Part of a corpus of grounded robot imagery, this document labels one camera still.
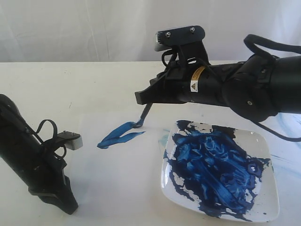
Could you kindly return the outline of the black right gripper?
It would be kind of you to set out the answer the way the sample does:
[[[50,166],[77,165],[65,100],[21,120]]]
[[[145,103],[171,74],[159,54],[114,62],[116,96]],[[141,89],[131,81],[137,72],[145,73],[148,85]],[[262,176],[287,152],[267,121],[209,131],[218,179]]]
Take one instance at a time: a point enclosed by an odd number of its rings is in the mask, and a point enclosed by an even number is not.
[[[212,92],[207,84],[209,77],[205,63],[197,59],[195,63],[189,62],[186,69],[172,68],[151,79],[146,89],[135,92],[136,102],[139,105],[209,104],[212,102]]]

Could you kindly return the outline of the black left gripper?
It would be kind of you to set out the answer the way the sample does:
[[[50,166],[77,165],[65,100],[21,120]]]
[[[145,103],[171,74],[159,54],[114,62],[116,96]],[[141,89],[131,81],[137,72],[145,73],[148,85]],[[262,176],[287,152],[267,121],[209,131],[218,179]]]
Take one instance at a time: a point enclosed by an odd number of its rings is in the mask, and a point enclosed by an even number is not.
[[[78,209],[78,203],[72,193],[70,180],[64,175],[65,155],[66,147],[62,142],[46,141],[42,144],[31,171],[34,183],[28,186],[28,190],[44,203],[72,215]]]

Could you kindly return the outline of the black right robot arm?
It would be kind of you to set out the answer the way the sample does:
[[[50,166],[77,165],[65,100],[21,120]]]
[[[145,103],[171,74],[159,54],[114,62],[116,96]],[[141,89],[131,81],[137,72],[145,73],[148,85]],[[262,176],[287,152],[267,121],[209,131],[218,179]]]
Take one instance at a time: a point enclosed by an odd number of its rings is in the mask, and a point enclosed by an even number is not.
[[[191,102],[228,107],[255,122],[278,113],[299,114],[301,58],[269,62],[253,55],[244,62],[208,66],[200,60],[185,66],[175,61],[135,97],[140,105]]]

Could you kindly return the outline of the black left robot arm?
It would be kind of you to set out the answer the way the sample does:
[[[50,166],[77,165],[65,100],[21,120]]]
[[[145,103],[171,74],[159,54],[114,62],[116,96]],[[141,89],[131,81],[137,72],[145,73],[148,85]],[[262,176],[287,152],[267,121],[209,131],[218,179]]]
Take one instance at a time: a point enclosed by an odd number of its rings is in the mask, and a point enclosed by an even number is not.
[[[64,174],[67,163],[65,152],[83,146],[80,134],[57,131],[57,125],[50,120],[53,135],[44,141],[38,133],[44,123],[33,130],[21,116],[15,103],[2,94],[0,96],[0,155],[8,166],[28,186],[31,195],[39,197],[44,203],[55,205],[71,215],[78,203],[72,193],[70,179]]]

